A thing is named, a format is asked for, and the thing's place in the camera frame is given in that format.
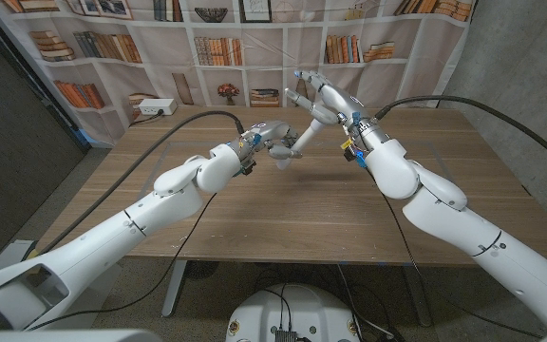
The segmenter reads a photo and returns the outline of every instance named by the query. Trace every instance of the table top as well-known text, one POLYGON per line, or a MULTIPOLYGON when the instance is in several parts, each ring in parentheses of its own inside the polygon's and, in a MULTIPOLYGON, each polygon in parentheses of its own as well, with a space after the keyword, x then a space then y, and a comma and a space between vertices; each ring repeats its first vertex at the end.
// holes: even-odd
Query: table top
MULTIPOLYGON (((283 120, 298 132, 311 116, 301 108, 219 108, 245 128, 283 120)), ((131 127, 38 243, 43 248, 96 200, 155 140, 180 120, 205 110, 179 108, 171 117, 131 127)), ((393 109, 381 122, 408 159, 454 181, 468 206, 547 257, 547 214, 464 118, 452 109, 393 109)), ((118 213, 153 190, 161 173, 237 135, 226 117, 198 119, 155 150, 128 179, 62 242, 118 213)), ((280 171, 265 152, 249 176, 232 179, 213 200, 179 254, 182 259, 350 262, 402 265, 410 261, 400 232, 368 173, 347 162, 340 126, 325 128, 304 158, 280 171)), ((204 194, 204 202, 210 197, 204 194)), ((411 252, 421 265, 461 266, 473 261, 454 246, 413 226, 402 214, 407 200, 392 200, 411 252)), ((133 257, 172 257, 198 214, 159 230, 133 257)))

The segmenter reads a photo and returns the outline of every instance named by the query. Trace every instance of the bookshelf backdrop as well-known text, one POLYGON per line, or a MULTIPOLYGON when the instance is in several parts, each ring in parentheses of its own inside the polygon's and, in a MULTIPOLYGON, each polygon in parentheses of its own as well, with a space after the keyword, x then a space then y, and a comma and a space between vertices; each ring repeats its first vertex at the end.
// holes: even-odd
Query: bookshelf backdrop
POLYGON ((114 145, 142 98, 226 105, 217 88, 232 84, 235 105, 255 110, 293 105, 285 87, 319 101, 297 68, 319 70, 369 107, 442 94, 471 3, 0 0, 0 23, 86 134, 114 145))

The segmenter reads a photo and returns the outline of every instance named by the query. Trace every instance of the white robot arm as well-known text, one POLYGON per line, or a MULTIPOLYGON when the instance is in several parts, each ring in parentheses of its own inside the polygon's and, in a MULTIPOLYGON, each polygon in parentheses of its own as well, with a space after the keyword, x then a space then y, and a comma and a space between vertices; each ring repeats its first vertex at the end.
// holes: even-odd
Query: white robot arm
MULTIPOLYGON (((411 223, 467 253, 547 325, 546 258, 471 211, 465 194, 454 183, 406 160, 400 143, 385 134, 375 119, 366 117, 362 104, 345 90, 314 71, 296 71, 295 75, 312 84, 324 104, 337 111, 329 111, 321 122, 337 121, 344 126, 351 139, 346 156, 357 158, 386 196, 410 199, 403 213, 411 223)), ((286 91, 294 103, 311 113, 317 107, 286 91)))
POLYGON ((232 177, 248 175, 254 153, 263 148, 275 159, 300 158, 290 149, 296 139, 287 123, 258 123, 210 150, 210 159, 195 156, 163 173, 152 193, 68 244, 0 270, 0 330, 22 331, 65 314, 92 281, 146 237, 195 214, 202 206, 198 189, 213 194, 232 177), (283 145, 274 142, 280 139, 283 145))

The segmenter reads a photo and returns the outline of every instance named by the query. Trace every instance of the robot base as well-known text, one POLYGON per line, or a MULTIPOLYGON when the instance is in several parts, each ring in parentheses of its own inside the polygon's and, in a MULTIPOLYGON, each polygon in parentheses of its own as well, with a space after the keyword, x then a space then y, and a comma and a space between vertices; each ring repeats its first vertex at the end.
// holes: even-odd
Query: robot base
MULTIPOLYGON (((282 284, 268 290, 280 294, 282 284)), ((337 297, 305 284, 287 284, 284 298, 291 307, 292 331, 296 337, 310 341, 358 342, 351 310, 337 297)), ((246 299, 232 314, 227 326, 226 342, 276 342, 280 327, 280 297, 259 291, 246 299)), ((282 310, 283 330, 289 330, 286 304, 282 310)))

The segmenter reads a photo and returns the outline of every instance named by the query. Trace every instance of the concrete wall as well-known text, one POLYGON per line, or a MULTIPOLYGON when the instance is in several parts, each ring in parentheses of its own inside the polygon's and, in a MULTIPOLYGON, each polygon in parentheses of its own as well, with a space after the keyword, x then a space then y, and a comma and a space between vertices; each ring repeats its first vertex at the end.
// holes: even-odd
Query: concrete wall
MULTIPOLYGON (((444 94, 490 105, 547 141, 547 1, 480 1, 444 94)), ((547 211, 547 151, 477 108, 440 107, 461 110, 547 211)))

